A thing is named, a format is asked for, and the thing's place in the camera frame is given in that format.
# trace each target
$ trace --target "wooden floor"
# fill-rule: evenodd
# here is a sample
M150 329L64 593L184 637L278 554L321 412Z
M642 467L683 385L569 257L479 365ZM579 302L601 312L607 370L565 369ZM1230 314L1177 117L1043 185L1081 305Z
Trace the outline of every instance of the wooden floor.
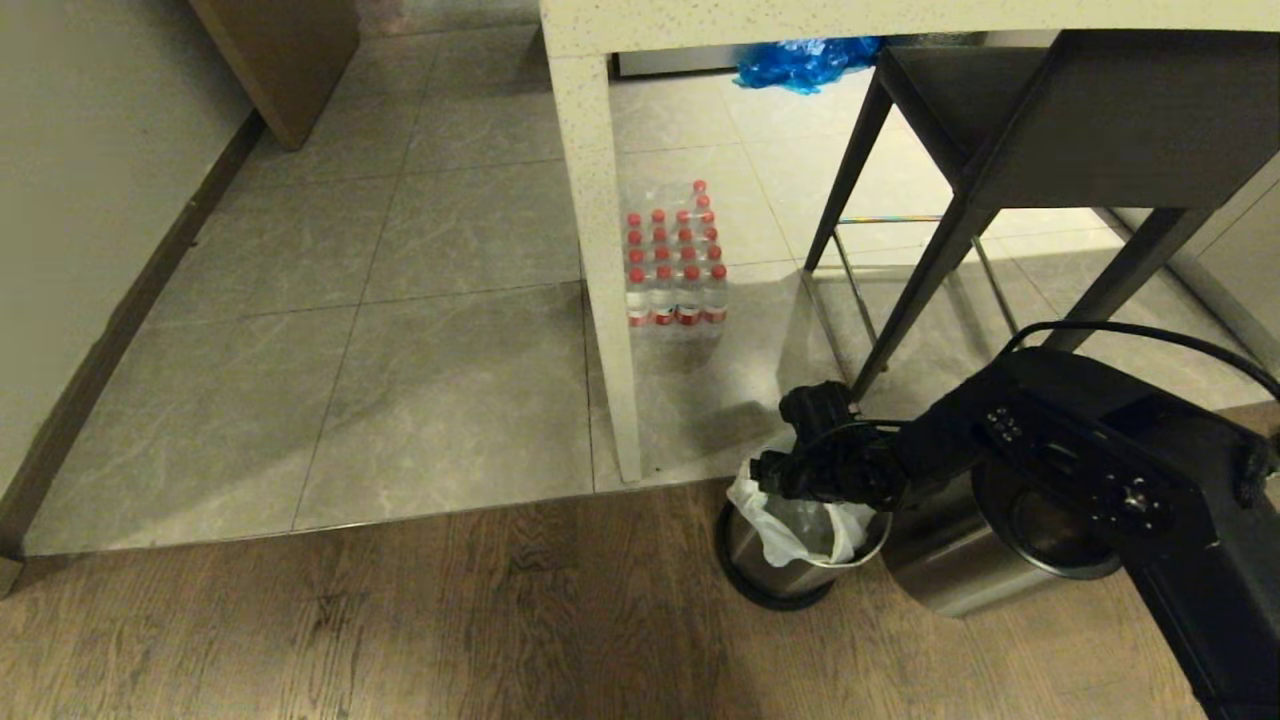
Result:
M723 483L33 560L5 717L1202 717L1128 578L969 621L877 560L797 614L722 579Z

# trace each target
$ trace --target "stainless steel trash can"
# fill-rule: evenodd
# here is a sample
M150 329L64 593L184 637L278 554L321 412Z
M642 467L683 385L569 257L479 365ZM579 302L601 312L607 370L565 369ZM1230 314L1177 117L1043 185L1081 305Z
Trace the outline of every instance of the stainless steel trash can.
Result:
M1002 462L899 510L882 552L908 594L950 618L1120 568L1085 520L1051 505Z
M827 597L841 574L874 557L884 544L892 521L893 516L888 512L872 518L867 541L849 562L831 565L794 560L774 568L764 559L759 533L732 502L726 502L716 525L716 551L724 575L744 597L769 610L804 610Z

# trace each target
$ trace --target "speckled countertop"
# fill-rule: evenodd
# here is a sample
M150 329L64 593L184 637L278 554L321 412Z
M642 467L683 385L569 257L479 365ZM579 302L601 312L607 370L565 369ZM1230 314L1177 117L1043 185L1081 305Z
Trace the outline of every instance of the speckled countertop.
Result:
M552 58L788 37L1057 28L1280 32L1280 0L541 0Z

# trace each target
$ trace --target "blue plastic bag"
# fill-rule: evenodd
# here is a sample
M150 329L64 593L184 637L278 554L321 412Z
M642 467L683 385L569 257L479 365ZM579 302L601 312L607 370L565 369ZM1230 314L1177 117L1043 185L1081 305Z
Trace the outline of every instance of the blue plastic bag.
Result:
M813 95L819 92L818 86L835 82L846 69L876 64L879 46L881 38L874 36L756 45L737 64L739 77L733 82L744 87L781 85L801 95Z

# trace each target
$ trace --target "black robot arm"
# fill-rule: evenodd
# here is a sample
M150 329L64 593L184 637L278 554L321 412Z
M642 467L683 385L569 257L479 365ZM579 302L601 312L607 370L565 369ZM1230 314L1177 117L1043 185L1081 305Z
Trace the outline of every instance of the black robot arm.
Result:
M1206 714L1280 716L1280 520L1265 438L1087 357L1002 355L897 432L838 383L782 402L796 450L753 474L783 497L893 510L988 460L1088 518L1120 556Z

